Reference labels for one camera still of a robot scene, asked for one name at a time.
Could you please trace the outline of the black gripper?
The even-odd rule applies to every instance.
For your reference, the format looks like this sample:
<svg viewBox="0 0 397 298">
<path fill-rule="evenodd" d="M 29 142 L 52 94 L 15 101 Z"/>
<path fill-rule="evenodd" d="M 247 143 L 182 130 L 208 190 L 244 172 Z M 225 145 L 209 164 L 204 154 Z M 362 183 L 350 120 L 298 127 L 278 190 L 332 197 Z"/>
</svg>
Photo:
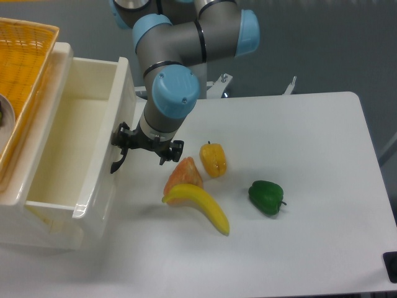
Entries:
<svg viewBox="0 0 397 298">
<path fill-rule="evenodd" d="M 161 141 L 159 136 L 151 139 L 139 127 L 133 131 L 130 130 L 126 122 L 119 124 L 118 128 L 112 133 L 111 144 L 121 149 L 121 155 L 126 155 L 129 149 L 144 149 L 155 152 L 160 157 L 160 165 L 163 165 L 166 161 L 179 162 L 184 149 L 184 141 L 182 140 Z"/>
</svg>

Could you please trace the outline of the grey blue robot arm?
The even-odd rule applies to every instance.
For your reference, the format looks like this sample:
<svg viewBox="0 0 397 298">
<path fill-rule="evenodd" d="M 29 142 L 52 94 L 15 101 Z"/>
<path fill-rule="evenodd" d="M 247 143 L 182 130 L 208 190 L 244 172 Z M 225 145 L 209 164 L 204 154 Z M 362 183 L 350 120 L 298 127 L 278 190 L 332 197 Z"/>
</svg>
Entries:
<svg viewBox="0 0 397 298">
<path fill-rule="evenodd" d="M 205 93 L 192 67 L 257 50 L 255 13 L 235 1 L 110 1 L 119 27 L 132 30 L 133 49 L 147 102 L 135 129 L 121 123 L 111 143 L 122 157 L 130 150 L 179 161 L 184 143 L 175 134 Z"/>
</svg>

